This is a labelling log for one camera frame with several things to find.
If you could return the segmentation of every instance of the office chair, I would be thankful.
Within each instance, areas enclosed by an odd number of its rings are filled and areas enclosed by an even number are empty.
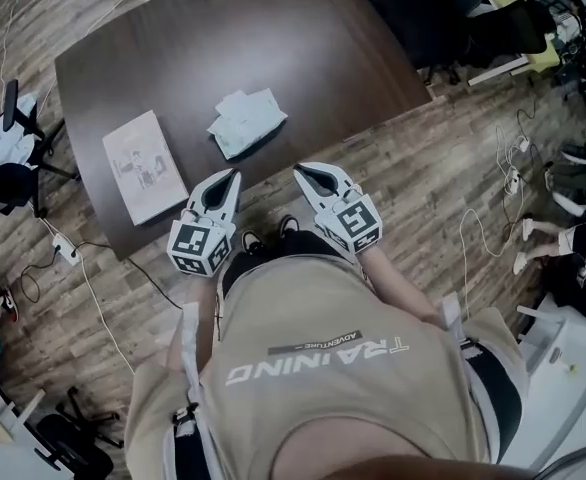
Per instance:
[[[541,53],[544,33],[555,30],[549,11],[535,1],[469,17],[481,0],[369,0],[404,47],[416,69],[443,67],[452,84],[453,63],[487,67],[499,55]]]
[[[461,62],[483,68],[498,55],[543,53],[545,34],[556,30],[546,6],[535,0],[518,0],[468,22],[471,47]]]
[[[466,16],[481,0],[369,0],[404,47],[416,69],[442,67],[451,83],[459,77],[450,66],[470,48]]]
[[[40,169],[52,172],[71,180],[79,180],[79,173],[69,173],[49,165],[44,161],[45,155],[53,155],[53,141],[64,127],[64,120],[60,120],[52,132],[46,135],[37,124],[37,106],[28,116],[17,107],[18,83],[11,80],[6,84],[2,128],[9,131],[15,123],[24,128],[25,133],[35,135],[39,140],[35,141],[33,151],[28,158],[28,163],[35,168],[31,170],[21,164],[0,165],[0,213],[8,215],[16,206],[25,206],[29,200],[33,202],[33,213],[38,218],[46,217],[47,211],[40,207],[38,173]]]
[[[75,400],[77,393],[75,387],[67,392],[75,416],[65,412],[64,404],[59,403],[55,408],[59,414],[49,414],[36,425],[51,455],[45,456],[37,449],[35,453],[53,469],[59,470],[55,462],[62,462],[75,473],[78,480],[102,480],[113,470],[113,462],[107,453],[95,446],[95,440],[99,439],[120,449],[124,443],[106,437],[98,431],[98,427],[105,422],[119,420],[120,417],[117,413],[111,413],[98,418],[85,418]]]

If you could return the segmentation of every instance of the white sneaker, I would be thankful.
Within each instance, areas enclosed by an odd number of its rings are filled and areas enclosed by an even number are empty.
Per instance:
[[[518,275],[520,272],[522,272],[522,270],[524,270],[524,267],[526,267],[528,262],[529,260],[526,258],[526,253],[518,252],[517,256],[515,257],[515,263],[513,264],[513,273]]]
[[[544,186],[547,192],[553,192],[553,174],[548,169],[544,170]]]
[[[522,220],[522,238],[526,242],[533,233],[533,219]]]

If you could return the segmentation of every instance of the table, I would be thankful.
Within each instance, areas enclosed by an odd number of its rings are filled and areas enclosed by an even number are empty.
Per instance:
[[[154,110],[187,189],[231,166],[206,132],[238,89],[271,88],[289,118],[233,164],[248,188],[430,101],[367,0],[152,0],[55,61],[73,152],[102,231],[123,259],[162,236],[176,207],[134,226],[102,138]]]
[[[516,2],[517,0],[488,0],[495,9],[501,9],[507,5]],[[489,69],[469,80],[469,85],[476,85],[480,82],[484,82],[490,78],[501,75],[502,73],[510,72],[511,75],[517,75],[526,71],[537,71],[541,73],[547,68],[557,66],[560,63],[560,57],[558,56],[555,48],[551,44],[549,39],[546,39],[546,50],[542,53],[527,53],[524,55],[518,55],[512,61],[506,62],[501,66],[493,69]]]

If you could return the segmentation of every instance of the white cloth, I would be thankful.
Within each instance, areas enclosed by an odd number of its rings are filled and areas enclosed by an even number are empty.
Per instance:
[[[208,128],[229,160],[275,130],[288,117],[280,110],[271,89],[250,95],[242,91],[225,96],[215,107],[220,116]]]
[[[560,246],[560,256],[573,254],[573,238],[575,237],[575,226],[561,231],[557,235],[557,243]]]
[[[35,106],[35,94],[29,93],[21,96],[17,101],[18,109],[28,115]],[[0,119],[0,165],[15,163],[27,165],[35,146],[33,135],[24,135],[24,128],[15,123],[8,131],[2,131],[2,120]]]

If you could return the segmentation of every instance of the power strip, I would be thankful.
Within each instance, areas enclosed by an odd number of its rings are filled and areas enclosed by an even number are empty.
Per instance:
[[[514,196],[515,194],[517,194],[519,188],[520,173],[515,167],[511,166],[509,168],[509,173],[506,176],[506,185],[504,186],[504,190],[508,195]]]
[[[59,233],[57,233],[53,237],[53,247],[55,247],[58,250],[60,255],[66,261],[68,261],[72,267],[74,267],[80,262],[80,255],[77,254],[77,252],[75,251],[75,247],[73,247],[73,244],[71,244],[71,242],[69,242]]]

